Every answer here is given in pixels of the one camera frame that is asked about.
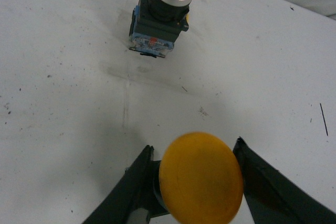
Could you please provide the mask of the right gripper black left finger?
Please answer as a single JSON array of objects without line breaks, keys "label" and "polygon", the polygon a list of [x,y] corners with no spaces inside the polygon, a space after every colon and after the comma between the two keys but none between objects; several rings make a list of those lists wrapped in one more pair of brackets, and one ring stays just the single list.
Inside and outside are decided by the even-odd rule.
[{"label": "right gripper black left finger", "polygon": [[154,148],[147,145],[128,167],[102,203],[84,223],[149,223],[165,216],[160,183],[160,161],[153,159]]}]

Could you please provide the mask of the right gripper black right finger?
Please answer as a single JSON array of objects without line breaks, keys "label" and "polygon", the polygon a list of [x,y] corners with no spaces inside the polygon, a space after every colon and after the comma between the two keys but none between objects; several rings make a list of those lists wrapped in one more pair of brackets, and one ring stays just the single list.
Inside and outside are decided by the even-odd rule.
[{"label": "right gripper black right finger", "polygon": [[254,223],[335,223],[335,213],[322,205],[238,138],[233,149]]}]

